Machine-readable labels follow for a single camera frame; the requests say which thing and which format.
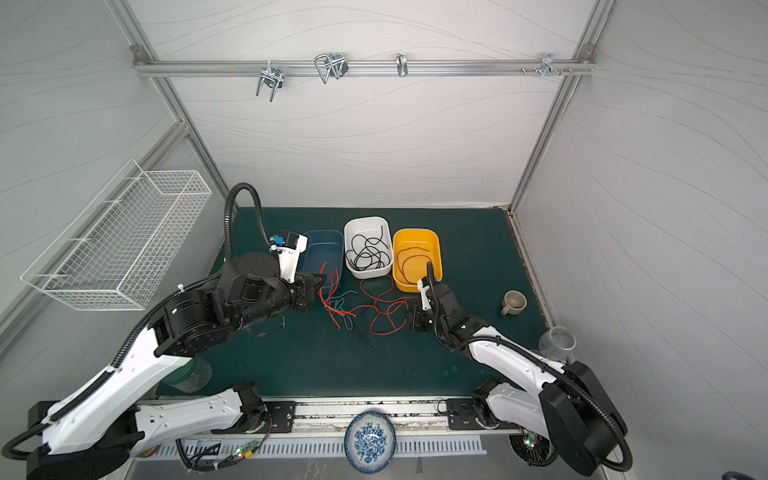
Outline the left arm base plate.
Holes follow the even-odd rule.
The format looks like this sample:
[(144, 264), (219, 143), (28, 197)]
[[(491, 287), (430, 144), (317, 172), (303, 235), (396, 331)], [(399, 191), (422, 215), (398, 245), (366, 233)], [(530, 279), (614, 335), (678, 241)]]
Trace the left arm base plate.
[(296, 415), (295, 401), (267, 401), (244, 413), (240, 432), (245, 434), (291, 433)]

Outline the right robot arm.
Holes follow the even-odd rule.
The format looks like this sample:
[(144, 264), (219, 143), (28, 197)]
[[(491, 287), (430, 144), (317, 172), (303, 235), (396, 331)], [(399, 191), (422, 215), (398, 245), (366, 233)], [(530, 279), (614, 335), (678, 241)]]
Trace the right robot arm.
[(499, 373), (475, 391), (478, 425), (514, 424), (510, 442), (530, 467), (563, 460), (583, 476), (599, 467), (629, 471), (634, 463), (628, 428), (594, 372), (585, 364), (550, 360), (504, 337), (480, 317), (468, 315), (453, 291), (435, 277), (431, 263), (417, 283), (415, 318), (437, 341)]

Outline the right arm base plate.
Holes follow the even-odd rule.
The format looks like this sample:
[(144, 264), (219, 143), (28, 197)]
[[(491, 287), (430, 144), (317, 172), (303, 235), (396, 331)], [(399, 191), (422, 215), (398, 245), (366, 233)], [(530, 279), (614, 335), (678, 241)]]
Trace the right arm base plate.
[(448, 398), (441, 411), (447, 417), (448, 429), (451, 431), (484, 430), (486, 425), (481, 421), (483, 403), (476, 398)]

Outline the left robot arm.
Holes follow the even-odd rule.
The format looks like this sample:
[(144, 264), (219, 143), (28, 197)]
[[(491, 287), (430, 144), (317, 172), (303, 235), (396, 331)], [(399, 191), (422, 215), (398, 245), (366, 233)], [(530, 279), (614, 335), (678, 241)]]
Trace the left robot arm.
[(180, 285), (130, 331), (113, 360), (57, 402), (39, 402), (27, 429), (1, 450), (30, 479), (99, 479), (167, 440), (256, 431), (268, 409), (251, 383), (169, 405), (145, 405), (159, 381), (237, 333), (286, 311), (308, 312), (324, 276), (302, 272), (303, 235), (267, 236), (267, 251), (236, 255), (224, 236), (219, 272)]

